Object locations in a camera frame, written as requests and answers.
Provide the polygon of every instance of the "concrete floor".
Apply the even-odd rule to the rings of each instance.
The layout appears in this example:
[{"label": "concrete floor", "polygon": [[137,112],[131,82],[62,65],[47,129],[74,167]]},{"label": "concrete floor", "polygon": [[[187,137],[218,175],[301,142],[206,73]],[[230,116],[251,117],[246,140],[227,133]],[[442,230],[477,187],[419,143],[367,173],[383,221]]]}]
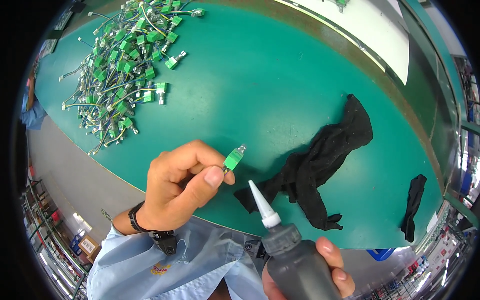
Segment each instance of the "concrete floor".
[{"label": "concrete floor", "polygon": [[[87,226],[73,216],[77,213],[92,227],[89,235],[100,242],[111,224],[101,209],[113,217],[144,199],[142,191],[110,173],[78,148],[50,117],[45,117],[41,130],[28,131],[27,135],[35,177],[43,180],[73,233],[88,231]],[[387,283],[416,259],[411,248],[401,249],[383,262],[375,261],[365,250],[342,250],[342,255],[345,270],[352,274],[357,286],[353,299]]]}]

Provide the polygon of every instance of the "table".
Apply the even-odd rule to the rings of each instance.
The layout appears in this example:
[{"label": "table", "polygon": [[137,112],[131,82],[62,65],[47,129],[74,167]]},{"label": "table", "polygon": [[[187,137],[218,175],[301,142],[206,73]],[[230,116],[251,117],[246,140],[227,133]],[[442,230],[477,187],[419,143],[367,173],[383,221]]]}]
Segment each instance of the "table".
[{"label": "table", "polygon": [[[120,145],[102,148],[92,159],[145,191],[150,161],[165,150],[202,139],[228,155],[245,143],[235,169],[237,183],[219,193],[195,215],[256,235],[265,234],[258,213],[249,215],[233,197],[248,179],[274,175],[293,151],[305,149],[318,130],[341,120],[346,96],[354,93],[368,112],[373,140],[353,151],[319,188],[329,214],[341,213],[343,230],[313,228],[297,204],[279,194],[273,207],[284,223],[297,225],[305,239],[326,236],[340,248],[384,249],[409,245],[400,225],[410,180],[427,177],[415,216],[415,242],[424,235],[442,196],[431,164],[412,128],[382,90],[355,65],[311,36],[252,12],[202,3],[202,18],[188,18],[169,53],[188,55],[175,70],[158,65],[158,79],[169,83],[166,105],[139,105]],[[40,63],[36,96],[58,127],[83,151],[98,140],[78,129],[76,110],[62,111],[77,78],[74,70],[90,52],[95,19],[59,41]]]}]

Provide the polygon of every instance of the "embroidered logo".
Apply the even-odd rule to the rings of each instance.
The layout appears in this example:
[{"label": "embroidered logo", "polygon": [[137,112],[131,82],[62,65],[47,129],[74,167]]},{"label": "embroidered logo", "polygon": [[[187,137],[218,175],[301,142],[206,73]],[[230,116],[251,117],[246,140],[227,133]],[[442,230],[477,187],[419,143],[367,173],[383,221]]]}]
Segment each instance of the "embroidered logo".
[{"label": "embroidered logo", "polygon": [[154,275],[163,275],[165,274],[168,269],[171,267],[172,265],[171,264],[167,264],[167,265],[161,265],[160,263],[156,263],[152,269],[150,270],[150,272]]}]

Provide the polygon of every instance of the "black rag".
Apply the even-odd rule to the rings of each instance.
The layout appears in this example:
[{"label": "black rag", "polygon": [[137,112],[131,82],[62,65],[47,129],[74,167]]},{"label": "black rag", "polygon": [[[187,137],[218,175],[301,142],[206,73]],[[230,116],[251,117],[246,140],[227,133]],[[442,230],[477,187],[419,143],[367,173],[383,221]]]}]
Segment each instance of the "black rag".
[{"label": "black rag", "polygon": [[413,234],[415,232],[415,223],[413,222],[413,217],[419,209],[421,196],[423,195],[426,181],[427,178],[422,174],[410,181],[407,210],[405,211],[405,217],[403,218],[402,231],[405,233],[405,239],[411,243],[413,242]]},{"label": "black rag", "polygon": [[[342,215],[327,216],[317,187],[324,184],[340,168],[347,155],[368,144],[373,138],[370,118],[353,94],[347,96],[343,119],[329,124],[315,135],[306,152],[288,156],[279,173],[257,187],[271,204],[279,191],[287,192],[290,202],[298,202],[310,224],[318,229],[342,229],[337,224]],[[245,209],[258,211],[250,188],[234,192]]]}]

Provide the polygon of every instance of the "glue bottle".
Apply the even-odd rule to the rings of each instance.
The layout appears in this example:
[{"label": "glue bottle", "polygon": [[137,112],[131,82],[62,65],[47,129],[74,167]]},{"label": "glue bottle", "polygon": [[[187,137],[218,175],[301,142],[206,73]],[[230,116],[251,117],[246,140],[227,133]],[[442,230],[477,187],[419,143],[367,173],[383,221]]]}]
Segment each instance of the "glue bottle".
[{"label": "glue bottle", "polygon": [[271,256],[267,270],[289,300],[341,300],[323,256],[311,240],[302,240],[294,224],[283,226],[278,213],[255,186],[248,184],[269,233],[262,238],[265,251]]}]

